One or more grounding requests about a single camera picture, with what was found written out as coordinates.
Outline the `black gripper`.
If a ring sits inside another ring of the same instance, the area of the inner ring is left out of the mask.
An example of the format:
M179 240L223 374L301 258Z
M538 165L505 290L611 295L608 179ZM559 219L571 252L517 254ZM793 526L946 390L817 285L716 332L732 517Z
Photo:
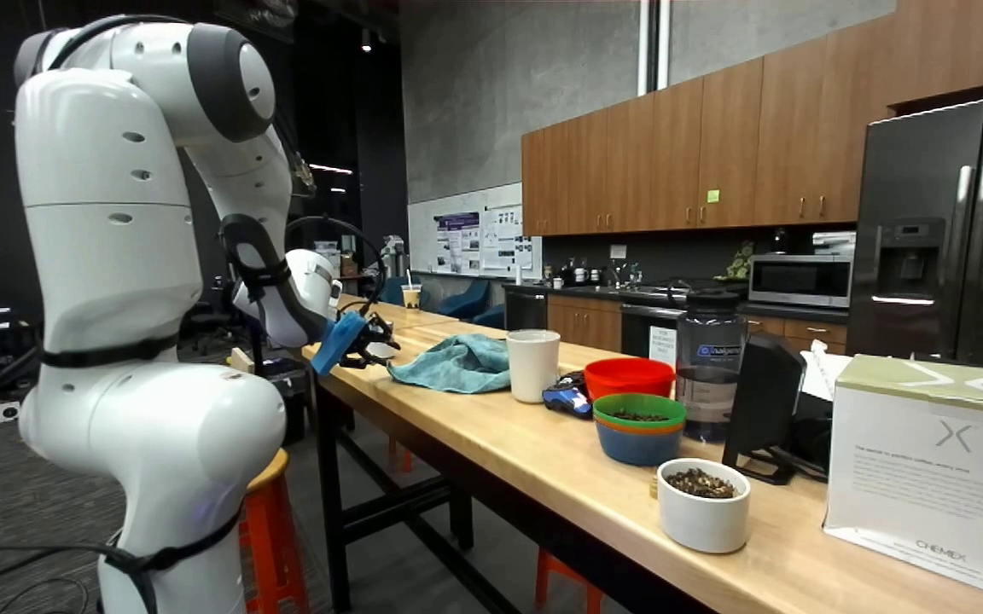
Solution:
M343 364L364 368L364 364L388 364L398 352L398 341L392 337L392 325L383 318L368 318L364 326L356 334Z

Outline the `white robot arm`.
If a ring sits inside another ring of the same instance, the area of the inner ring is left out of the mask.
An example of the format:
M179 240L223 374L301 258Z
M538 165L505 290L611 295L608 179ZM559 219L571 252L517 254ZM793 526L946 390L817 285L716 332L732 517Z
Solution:
M278 390L185 360L201 301L192 185L261 337L330 373L387 359L392 332L307 285L286 241L292 177L267 57L237 29L111 13L16 50L13 155L42 283L42 364L16 426L44 459L111 478L105 614L247 614L237 516L286 429Z

